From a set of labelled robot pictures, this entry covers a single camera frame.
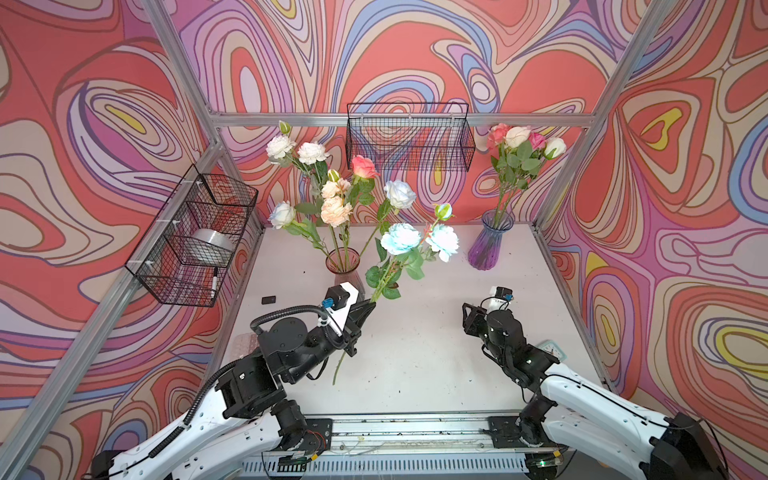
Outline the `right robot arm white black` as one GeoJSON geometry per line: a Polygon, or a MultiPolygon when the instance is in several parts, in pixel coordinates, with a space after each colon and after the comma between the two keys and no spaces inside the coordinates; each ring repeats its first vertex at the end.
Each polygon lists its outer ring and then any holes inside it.
{"type": "Polygon", "coordinates": [[[464,332],[532,396],[513,420],[489,420],[497,448],[564,445],[630,479],[726,479],[729,468],[714,430],[685,413],[667,416],[587,380],[530,344],[504,306],[462,306],[464,332]]]}

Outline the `red pink rose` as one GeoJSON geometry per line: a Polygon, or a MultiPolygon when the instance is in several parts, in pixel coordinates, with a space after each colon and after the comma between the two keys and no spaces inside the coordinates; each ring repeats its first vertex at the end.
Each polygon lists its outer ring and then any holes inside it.
{"type": "Polygon", "coordinates": [[[375,180],[378,177],[374,162],[361,155],[352,158],[351,168],[351,187],[344,194],[347,222],[350,222],[351,214],[357,205],[368,206],[374,202],[373,189],[375,187],[375,180]]]}

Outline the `salmon pink rose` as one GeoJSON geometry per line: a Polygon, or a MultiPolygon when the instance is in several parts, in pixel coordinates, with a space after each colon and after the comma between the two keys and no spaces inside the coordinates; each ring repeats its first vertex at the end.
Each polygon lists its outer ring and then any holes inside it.
{"type": "Polygon", "coordinates": [[[491,165],[494,168],[498,179],[498,200],[494,209],[492,223],[494,228],[498,228],[499,224],[501,223],[501,210],[503,206],[503,200],[506,195],[506,183],[504,178],[505,167],[501,164],[501,161],[505,156],[505,137],[509,129],[509,125],[498,123],[490,128],[487,138],[487,143],[490,150],[495,148],[495,153],[491,155],[491,165]]]}

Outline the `white blue flower sprig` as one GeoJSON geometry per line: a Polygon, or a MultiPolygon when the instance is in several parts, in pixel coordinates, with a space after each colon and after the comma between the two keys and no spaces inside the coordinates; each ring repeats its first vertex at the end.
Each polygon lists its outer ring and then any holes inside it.
{"type": "Polygon", "coordinates": [[[401,297],[398,281],[403,273],[412,280],[424,278],[424,264],[437,259],[448,262],[459,250],[459,239],[447,224],[453,217],[450,203],[434,207],[434,219],[423,230],[409,223],[388,227],[376,239],[379,263],[365,273],[366,284],[373,289],[371,300],[401,297]]]}

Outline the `white blue-tinged rose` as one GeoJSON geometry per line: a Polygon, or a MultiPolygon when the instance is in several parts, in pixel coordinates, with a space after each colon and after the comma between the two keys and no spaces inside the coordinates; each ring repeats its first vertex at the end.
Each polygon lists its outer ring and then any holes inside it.
{"type": "Polygon", "coordinates": [[[331,252],[321,239],[315,224],[310,218],[299,221],[296,209],[288,202],[279,203],[270,214],[269,221],[274,229],[285,230],[293,236],[307,240],[314,249],[323,253],[333,267],[338,267],[338,262],[331,258],[331,252]]]}

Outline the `pale lavender white rose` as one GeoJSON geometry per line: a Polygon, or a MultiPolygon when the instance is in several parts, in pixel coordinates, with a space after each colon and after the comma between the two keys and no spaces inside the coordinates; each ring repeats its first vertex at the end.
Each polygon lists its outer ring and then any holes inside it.
{"type": "Polygon", "coordinates": [[[375,234],[379,233],[381,237],[377,247],[391,256],[407,254],[421,242],[420,232],[408,223],[390,224],[387,217],[389,214],[409,209],[416,200],[416,194],[408,183],[400,180],[387,181],[384,193],[385,200],[377,210],[375,230],[365,242],[362,253],[371,244],[375,234]]]}

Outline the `magenta pink rose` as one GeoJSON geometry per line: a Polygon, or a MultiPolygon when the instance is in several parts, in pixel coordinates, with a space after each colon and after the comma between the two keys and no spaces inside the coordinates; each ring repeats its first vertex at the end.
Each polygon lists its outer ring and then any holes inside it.
{"type": "Polygon", "coordinates": [[[527,190],[538,177],[547,158],[544,153],[545,137],[537,132],[530,134],[515,152],[517,166],[515,167],[515,187],[520,191],[527,190]]]}

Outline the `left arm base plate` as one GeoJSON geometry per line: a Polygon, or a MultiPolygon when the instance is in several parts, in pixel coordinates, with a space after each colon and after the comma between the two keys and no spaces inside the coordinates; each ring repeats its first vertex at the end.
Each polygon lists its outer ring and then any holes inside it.
{"type": "Polygon", "coordinates": [[[310,418],[307,426],[283,439],[274,452],[298,452],[321,454],[332,446],[333,420],[331,418],[310,418]]]}

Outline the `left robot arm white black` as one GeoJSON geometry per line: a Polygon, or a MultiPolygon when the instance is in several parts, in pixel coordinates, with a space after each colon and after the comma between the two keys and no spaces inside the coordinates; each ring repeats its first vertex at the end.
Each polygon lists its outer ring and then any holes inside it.
{"type": "Polygon", "coordinates": [[[124,451],[96,455],[89,479],[233,479],[244,459],[275,452],[279,466],[304,467],[332,444],[333,422],[309,420],[284,389],[324,366],[336,351],[352,354],[376,305],[336,300],[263,315],[271,324],[257,348],[216,371],[190,409],[124,451]]]}

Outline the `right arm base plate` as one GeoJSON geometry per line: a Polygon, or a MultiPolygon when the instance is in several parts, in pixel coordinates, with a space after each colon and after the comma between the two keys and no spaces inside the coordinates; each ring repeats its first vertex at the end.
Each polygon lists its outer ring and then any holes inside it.
{"type": "Polygon", "coordinates": [[[544,430],[546,418],[534,416],[490,416],[482,433],[496,449],[528,449],[554,451],[568,449],[555,442],[544,430]]]}

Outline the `white carnation flower sprig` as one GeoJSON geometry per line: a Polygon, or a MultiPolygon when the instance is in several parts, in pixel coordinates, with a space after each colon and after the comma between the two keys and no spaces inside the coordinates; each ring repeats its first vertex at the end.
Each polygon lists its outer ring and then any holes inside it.
{"type": "Polygon", "coordinates": [[[290,137],[292,127],[279,122],[279,133],[266,146],[268,160],[281,168],[295,167],[309,182],[309,196],[316,200],[328,180],[329,153],[320,143],[304,142],[298,145],[290,137]]]}

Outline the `white green-tinged rose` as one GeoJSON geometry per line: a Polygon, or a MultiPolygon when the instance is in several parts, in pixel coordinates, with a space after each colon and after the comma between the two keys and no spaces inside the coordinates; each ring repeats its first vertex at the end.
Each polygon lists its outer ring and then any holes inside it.
{"type": "Polygon", "coordinates": [[[567,146],[562,138],[555,136],[555,137],[550,137],[545,139],[546,139],[546,144],[545,144],[544,153],[547,158],[546,163],[548,161],[555,160],[561,157],[566,152],[567,146]]]}

